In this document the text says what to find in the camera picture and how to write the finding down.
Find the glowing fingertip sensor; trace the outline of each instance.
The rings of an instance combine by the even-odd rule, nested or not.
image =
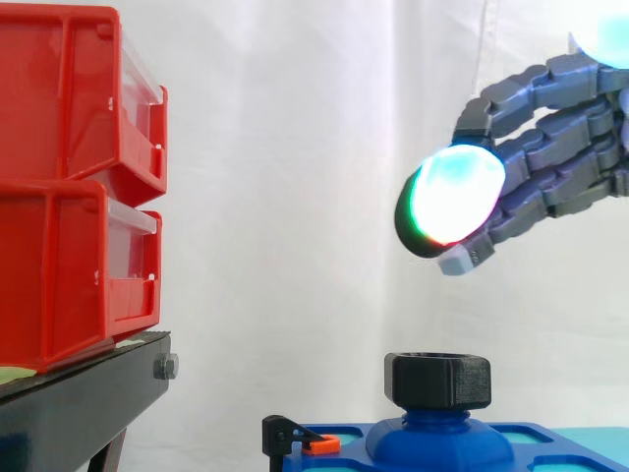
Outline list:
[[[587,9],[575,8],[572,35],[594,60],[616,69],[629,69],[629,2],[598,0]]]
[[[485,148],[447,147],[422,163],[411,191],[411,217],[441,245],[460,241],[489,218],[505,177],[500,159]]]

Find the black clamp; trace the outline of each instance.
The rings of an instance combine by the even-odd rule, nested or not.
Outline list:
[[[293,451],[293,443],[325,441],[317,433],[280,415],[262,420],[262,452],[269,457],[269,472],[282,472],[284,456]]]

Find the black hex nut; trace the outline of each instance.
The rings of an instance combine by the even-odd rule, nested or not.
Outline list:
[[[486,408],[491,404],[491,366],[487,359],[461,354],[387,354],[384,392],[406,410]]]

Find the white fabric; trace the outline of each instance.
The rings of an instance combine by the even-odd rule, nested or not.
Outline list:
[[[466,101],[563,53],[567,13],[596,2],[112,3],[170,92],[169,192],[150,207],[160,327],[181,358],[129,429],[122,472],[258,472],[268,414],[397,415],[389,351],[488,357],[481,419],[629,423],[625,202],[545,221],[461,278],[407,253],[392,224]]]

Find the red storage drawer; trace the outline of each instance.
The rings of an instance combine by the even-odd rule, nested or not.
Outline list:
[[[0,182],[0,366],[46,372],[159,322],[161,219],[90,181]]]
[[[166,192],[166,104],[109,7],[0,3],[0,179]]]

